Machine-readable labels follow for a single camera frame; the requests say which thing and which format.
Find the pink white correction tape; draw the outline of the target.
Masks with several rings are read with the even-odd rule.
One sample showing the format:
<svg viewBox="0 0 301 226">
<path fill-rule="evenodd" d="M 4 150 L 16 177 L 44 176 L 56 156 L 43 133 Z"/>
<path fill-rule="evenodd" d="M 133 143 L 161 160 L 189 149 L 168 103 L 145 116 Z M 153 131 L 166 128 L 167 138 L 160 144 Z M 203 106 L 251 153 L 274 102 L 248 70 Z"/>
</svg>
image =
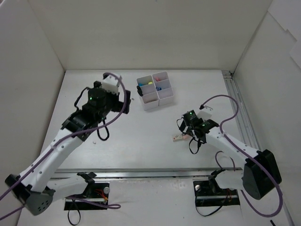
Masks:
<svg viewBox="0 0 301 226">
<path fill-rule="evenodd" d="M 186 139 L 191 138 L 191 136 L 188 134 L 182 134 L 182 138 L 183 138 L 183 140 L 186 140 Z"/>
</svg>

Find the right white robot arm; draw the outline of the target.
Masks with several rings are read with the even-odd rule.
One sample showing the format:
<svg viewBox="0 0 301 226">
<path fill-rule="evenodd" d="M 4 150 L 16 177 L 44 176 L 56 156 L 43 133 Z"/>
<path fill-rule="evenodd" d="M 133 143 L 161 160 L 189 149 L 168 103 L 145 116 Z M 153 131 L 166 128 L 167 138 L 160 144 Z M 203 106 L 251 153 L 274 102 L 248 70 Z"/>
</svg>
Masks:
<svg viewBox="0 0 301 226">
<path fill-rule="evenodd" d="M 282 178 L 274 154 L 269 150 L 252 148 L 225 131 L 215 121 L 203 120 L 193 110 L 182 115 L 180 131 L 192 136 L 200 144 L 209 144 L 233 159 L 242 174 L 221 173 L 209 180 L 209 191 L 219 194 L 225 188 L 243 189 L 260 200 L 273 189 L 280 192 Z"/>
</svg>

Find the white boxed eraser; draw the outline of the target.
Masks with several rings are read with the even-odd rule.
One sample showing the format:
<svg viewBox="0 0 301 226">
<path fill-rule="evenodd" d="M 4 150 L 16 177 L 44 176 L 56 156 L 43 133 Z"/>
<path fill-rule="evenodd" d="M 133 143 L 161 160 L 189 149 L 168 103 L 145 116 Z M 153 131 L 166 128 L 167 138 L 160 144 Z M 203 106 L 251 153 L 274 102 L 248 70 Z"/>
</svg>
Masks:
<svg viewBox="0 0 301 226">
<path fill-rule="evenodd" d="M 176 135 L 172 135 L 172 141 L 173 142 L 178 142 L 183 140 L 183 135 L 182 134 L 176 134 Z"/>
</svg>

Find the grey white eraser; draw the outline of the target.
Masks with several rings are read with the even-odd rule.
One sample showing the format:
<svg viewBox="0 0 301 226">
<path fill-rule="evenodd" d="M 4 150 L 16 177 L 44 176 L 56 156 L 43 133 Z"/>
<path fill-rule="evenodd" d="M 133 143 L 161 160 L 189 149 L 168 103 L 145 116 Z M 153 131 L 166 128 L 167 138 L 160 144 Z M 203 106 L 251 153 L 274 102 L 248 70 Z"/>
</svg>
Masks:
<svg viewBox="0 0 301 226">
<path fill-rule="evenodd" d="M 146 101 L 146 104 L 147 103 L 152 103 L 152 102 L 155 102 L 155 101 L 157 101 L 157 100 L 156 99 L 148 100 L 148 101 Z"/>
</svg>

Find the black handled scissors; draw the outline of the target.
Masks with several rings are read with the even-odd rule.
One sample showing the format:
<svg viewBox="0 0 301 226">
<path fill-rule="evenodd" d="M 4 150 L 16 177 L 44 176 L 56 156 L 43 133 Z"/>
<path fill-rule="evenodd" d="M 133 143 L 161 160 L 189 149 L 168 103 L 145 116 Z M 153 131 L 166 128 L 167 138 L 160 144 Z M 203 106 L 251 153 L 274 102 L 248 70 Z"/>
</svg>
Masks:
<svg viewBox="0 0 301 226">
<path fill-rule="evenodd" d="M 142 97 L 143 96 L 143 91 L 142 91 L 141 87 L 137 86 L 136 88 L 137 88 L 137 93 L 139 94 L 140 97 Z"/>
</svg>

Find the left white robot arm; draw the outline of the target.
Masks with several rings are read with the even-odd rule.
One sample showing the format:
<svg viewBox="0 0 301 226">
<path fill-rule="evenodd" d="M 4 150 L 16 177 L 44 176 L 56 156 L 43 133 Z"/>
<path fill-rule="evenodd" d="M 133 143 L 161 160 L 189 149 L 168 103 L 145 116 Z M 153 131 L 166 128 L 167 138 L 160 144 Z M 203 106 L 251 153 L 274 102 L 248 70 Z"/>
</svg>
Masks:
<svg viewBox="0 0 301 226">
<path fill-rule="evenodd" d="M 90 197 L 94 192 L 96 174 L 79 172 L 75 176 L 51 181 L 64 160 L 88 137 L 107 129 L 122 113 L 129 113 L 130 94 L 123 84 L 107 77 L 87 87 L 88 100 L 62 124 L 56 137 L 45 151 L 23 172 L 10 174 L 5 183 L 8 191 L 32 215 L 43 213 L 53 202 L 71 198 Z"/>
</svg>

